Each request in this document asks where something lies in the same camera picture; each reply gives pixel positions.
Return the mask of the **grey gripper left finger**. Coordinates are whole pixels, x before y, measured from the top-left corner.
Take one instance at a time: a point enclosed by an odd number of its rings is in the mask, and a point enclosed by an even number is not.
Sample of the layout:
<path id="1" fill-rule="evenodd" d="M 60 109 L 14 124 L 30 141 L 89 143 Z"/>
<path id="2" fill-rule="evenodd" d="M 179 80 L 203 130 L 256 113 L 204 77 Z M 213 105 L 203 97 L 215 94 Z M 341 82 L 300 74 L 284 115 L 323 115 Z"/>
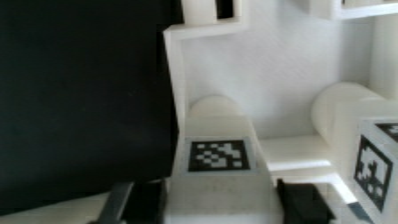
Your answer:
<path id="1" fill-rule="evenodd" d="M 98 219 L 87 224 L 163 224 L 167 183 L 123 182 L 112 187 Z"/>

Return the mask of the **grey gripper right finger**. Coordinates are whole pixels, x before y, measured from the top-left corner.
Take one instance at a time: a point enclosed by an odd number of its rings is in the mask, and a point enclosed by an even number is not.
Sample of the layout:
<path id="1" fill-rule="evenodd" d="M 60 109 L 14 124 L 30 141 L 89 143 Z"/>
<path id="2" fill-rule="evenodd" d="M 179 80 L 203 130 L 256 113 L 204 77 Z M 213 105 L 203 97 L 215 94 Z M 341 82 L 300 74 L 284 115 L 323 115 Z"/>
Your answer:
<path id="1" fill-rule="evenodd" d="M 283 224 L 329 224 L 336 219 L 313 184 L 277 180 L 277 194 L 284 209 Z"/>

